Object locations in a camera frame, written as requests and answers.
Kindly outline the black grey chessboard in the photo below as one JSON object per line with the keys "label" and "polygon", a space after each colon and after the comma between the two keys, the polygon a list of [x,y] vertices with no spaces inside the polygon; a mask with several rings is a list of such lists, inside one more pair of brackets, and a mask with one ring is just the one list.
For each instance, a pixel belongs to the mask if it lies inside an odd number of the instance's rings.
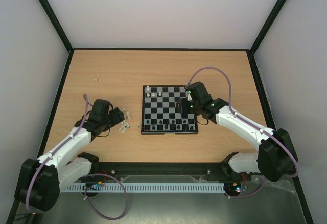
{"label": "black grey chessboard", "polygon": [[[143,135],[163,135],[163,134],[197,134],[198,124],[194,114],[183,115],[178,112],[176,102],[179,98],[186,97],[185,88],[182,85],[144,85],[143,101],[142,101],[142,123],[141,134]],[[164,130],[164,119],[169,119],[169,129]],[[176,127],[181,125],[181,129],[170,130],[170,123],[175,120]],[[189,130],[188,119],[194,119],[194,130]],[[150,125],[150,130],[144,130],[145,125]]]}

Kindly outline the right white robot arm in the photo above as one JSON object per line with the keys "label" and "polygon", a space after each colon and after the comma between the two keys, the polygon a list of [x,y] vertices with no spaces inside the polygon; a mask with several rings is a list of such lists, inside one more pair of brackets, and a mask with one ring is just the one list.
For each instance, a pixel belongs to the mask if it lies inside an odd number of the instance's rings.
{"label": "right white robot arm", "polygon": [[250,172],[277,182],[283,176],[298,175],[298,163],[287,131],[260,125],[234,110],[227,101],[213,99],[202,82],[187,86],[186,97],[180,98],[176,107],[183,115],[201,115],[228,128],[256,150],[255,153],[233,154],[223,166],[223,174],[227,178],[233,179],[241,172]]}

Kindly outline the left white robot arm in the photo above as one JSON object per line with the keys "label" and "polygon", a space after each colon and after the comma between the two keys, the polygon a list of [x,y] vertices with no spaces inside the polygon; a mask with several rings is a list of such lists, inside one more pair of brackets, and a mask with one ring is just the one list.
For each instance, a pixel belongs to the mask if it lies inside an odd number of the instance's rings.
{"label": "left white robot arm", "polygon": [[74,181],[88,175],[99,159],[78,151],[101,133],[109,131],[125,119],[119,108],[109,101],[97,99],[92,109],[86,109],[70,133],[53,149],[37,159],[23,162],[14,198],[24,203],[28,211],[50,210],[60,193]]}

